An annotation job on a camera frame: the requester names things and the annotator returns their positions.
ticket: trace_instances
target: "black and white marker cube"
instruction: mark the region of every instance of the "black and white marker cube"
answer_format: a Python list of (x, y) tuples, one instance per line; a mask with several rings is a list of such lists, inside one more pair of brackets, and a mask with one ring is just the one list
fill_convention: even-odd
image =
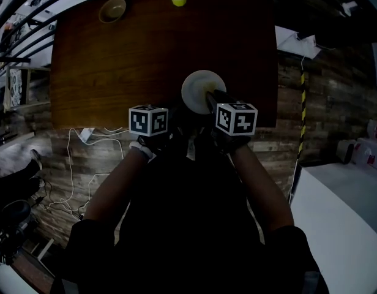
[(168, 109), (138, 105), (129, 109), (129, 132), (155, 136), (168, 131)]
[(229, 136), (254, 135), (257, 115), (251, 104), (217, 104), (215, 126)]

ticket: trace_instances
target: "white plate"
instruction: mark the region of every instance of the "white plate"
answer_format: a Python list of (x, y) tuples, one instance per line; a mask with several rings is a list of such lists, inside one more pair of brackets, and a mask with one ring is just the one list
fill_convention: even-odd
[(183, 82), (182, 98), (186, 106), (200, 115), (210, 113), (206, 104), (206, 93), (215, 89), (226, 91), (224, 81), (216, 73), (200, 70), (191, 73)]

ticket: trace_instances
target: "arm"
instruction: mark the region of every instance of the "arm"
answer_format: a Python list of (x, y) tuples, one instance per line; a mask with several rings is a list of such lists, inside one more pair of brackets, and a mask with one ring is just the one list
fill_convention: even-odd
[(97, 220), (115, 228), (129, 204), (131, 185), (147, 162), (148, 159), (139, 149), (132, 148), (97, 189), (84, 220)]
[(265, 233), (294, 225), (291, 208), (281, 190), (271, 179), (251, 149), (245, 145), (231, 153), (248, 200)]

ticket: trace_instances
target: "table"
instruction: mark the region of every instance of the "table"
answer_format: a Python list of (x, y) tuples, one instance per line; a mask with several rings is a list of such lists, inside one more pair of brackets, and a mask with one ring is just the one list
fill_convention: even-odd
[(258, 109), (258, 127), (277, 117), (277, 49), (271, 0), (126, 0), (112, 24), (107, 0), (61, 13), (51, 61), (55, 129), (127, 127), (128, 109), (181, 99), (196, 70), (221, 76), (227, 91)]

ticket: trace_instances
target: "yellow and black striped pole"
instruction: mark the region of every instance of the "yellow and black striped pole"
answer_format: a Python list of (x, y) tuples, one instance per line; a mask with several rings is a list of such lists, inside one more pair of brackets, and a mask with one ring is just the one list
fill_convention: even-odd
[(303, 141), (305, 133), (305, 78), (304, 69), (301, 70), (301, 103), (302, 103), (302, 118), (301, 118), (301, 133), (300, 133), (300, 143), (299, 143), (299, 153), (297, 154), (297, 159), (300, 158), (301, 152), (303, 151)]

